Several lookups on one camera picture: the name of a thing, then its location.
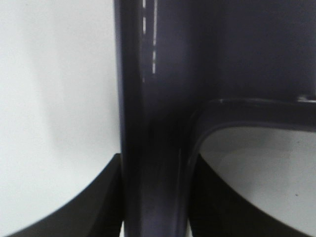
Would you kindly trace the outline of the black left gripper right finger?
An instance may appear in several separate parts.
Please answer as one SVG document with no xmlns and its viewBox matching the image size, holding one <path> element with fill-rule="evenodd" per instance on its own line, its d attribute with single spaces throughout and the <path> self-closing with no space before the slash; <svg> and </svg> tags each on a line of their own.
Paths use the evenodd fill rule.
<svg viewBox="0 0 316 237">
<path fill-rule="evenodd" d="M 188 218 L 195 237 L 305 237 L 234 191 L 200 154 L 192 159 Z"/>
</svg>

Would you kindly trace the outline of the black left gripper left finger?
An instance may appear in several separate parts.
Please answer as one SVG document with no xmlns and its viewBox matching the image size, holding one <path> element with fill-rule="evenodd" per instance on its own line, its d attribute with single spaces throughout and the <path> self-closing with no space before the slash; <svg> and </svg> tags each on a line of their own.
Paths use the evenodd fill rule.
<svg viewBox="0 0 316 237">
<path fill-rule="evenodd" d="M 14 237 L 118 237 L 123 222 L 120 154 L 75 198 Z"/>
</svg>

